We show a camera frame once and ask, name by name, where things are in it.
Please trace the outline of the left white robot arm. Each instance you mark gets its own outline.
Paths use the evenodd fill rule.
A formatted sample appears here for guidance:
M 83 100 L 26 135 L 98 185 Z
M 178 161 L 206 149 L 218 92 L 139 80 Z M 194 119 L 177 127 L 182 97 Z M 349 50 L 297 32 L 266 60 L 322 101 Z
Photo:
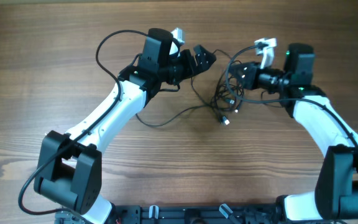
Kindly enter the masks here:
M 216 56 L 201 45 L 182 50 L 180 29 L 151 28 L 142 53 L 119 72 L 110 94 L 82 122 L 43 139 L 36 171 L 29 177 L 34 191 L 60 204 L 86 223 L 109 223 L 114 205 L 100 194 L 102 156 L 116 134 L 162 91 L 162 83 L 178 86 L 207 71 Z

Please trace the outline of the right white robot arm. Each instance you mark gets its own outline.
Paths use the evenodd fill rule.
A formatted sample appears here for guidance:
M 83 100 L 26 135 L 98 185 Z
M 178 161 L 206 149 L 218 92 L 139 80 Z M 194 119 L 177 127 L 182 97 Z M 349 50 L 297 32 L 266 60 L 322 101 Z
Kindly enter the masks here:
M 274 39 L 255 41 L 261 62 L 230 59 L 225 81 L 235 78 L 245 90 L 264 89 L 279 95 L 277 103 L 312 137 L 324 161 L 312 192 L 280 197 L 289 222 L 358 219 L 358 134 L 338 115 L 324 91 L 312 84 L 312 46 L 288 46 L 283 69 L 271 67 Z

